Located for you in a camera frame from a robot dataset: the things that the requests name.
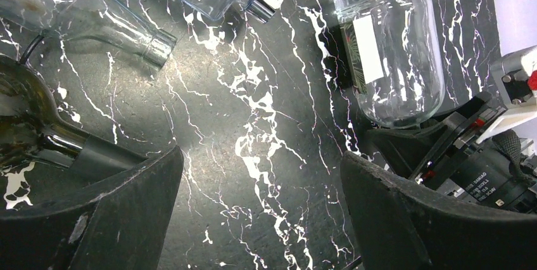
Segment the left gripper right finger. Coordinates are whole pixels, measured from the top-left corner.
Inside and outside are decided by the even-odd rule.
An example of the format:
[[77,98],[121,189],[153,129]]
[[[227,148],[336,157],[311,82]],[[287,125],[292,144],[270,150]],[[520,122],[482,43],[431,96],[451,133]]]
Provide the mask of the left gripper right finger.
[[366,269],[535,269],[536,216],[442,195],[344,153],[341,182]]

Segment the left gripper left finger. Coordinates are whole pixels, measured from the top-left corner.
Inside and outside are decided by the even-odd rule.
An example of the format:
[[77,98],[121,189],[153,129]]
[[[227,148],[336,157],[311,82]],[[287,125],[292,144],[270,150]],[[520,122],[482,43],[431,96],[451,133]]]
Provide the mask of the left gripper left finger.
[[2,269],[156,269],[184,168],[178,146],[22,210],[1,212]]

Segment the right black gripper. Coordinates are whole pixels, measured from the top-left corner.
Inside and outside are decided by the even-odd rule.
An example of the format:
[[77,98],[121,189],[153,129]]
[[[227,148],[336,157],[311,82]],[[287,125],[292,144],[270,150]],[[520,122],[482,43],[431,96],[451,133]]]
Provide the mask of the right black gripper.
[[503,184],[506,182],[506,158],[493,143],[480,150],[454,144],[477,116],[488,109],[490,93],[482,92],[464,105],[432,119],[423,129],[371,129],[365,133],[393,170],[378,170],[375,177],[393,184],[415,184],[422,171],[435,172],[433,184],[443,184],[450,177],[456,184]]

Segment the clear round silver-cap bottle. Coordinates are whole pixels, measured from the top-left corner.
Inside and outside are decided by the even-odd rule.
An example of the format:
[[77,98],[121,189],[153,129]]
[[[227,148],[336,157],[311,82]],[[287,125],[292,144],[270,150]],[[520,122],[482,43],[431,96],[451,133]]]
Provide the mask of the clear round silver-cap bottle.
[[333,0],[362,113],[402,129],[431,118],[445,97],[432,0]]

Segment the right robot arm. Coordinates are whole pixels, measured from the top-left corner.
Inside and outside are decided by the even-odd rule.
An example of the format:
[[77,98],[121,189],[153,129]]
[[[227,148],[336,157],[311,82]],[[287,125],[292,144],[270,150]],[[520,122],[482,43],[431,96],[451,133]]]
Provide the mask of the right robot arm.
[[365,133],[390,169],[431,190],[450,180],[478,205],[520,213],[536,212],[536,179],[522,169],[521,146],[513,131],[483,141],[504,109],[481,92],[452,110],[406,129]]

